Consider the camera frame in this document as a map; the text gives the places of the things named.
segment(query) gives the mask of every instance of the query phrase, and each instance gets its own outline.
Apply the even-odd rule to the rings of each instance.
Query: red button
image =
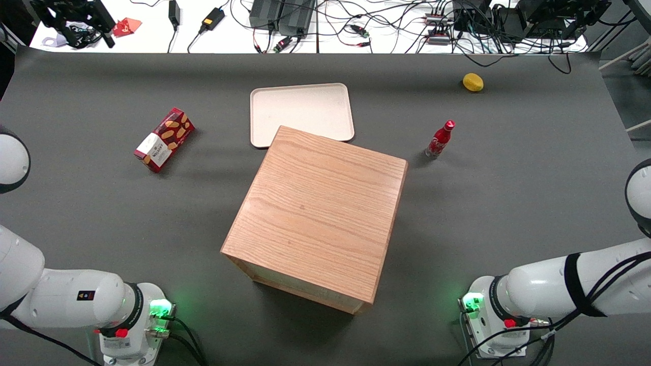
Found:
[[[125,338],[127,333],[129,333],[129,330],[127,329],[118,329],[115,331],[115,337]]]

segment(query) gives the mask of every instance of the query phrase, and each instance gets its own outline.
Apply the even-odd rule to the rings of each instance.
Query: wooden cube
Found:
[[[281,126],[221,252],[253,281],[360,313],[406,171],[403,159]]]

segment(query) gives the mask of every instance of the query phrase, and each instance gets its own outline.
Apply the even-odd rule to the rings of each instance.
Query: plastic tray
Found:
[[[355,128],[348,88],[332,83],[251,92],[251,144],[269,147],[281,125],[338,141],[352,139]]]

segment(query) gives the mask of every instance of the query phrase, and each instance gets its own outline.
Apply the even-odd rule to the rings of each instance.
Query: red bottle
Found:
[[[442,129],[438,130],[434,134],[434,138],[429,146],[425,149],[425,155],[429,156],[432,160],[436,159],[441,155],[441,152],[450,141],[450,131],[454,128],[454,121],[449,120],[445,123]]]

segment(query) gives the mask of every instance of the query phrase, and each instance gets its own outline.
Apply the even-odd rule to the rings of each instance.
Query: yellow fruit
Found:
[[[464,87],[469,91],[478,92],[484,88],[484,80],[479,75],[471,72],[464,76]]]

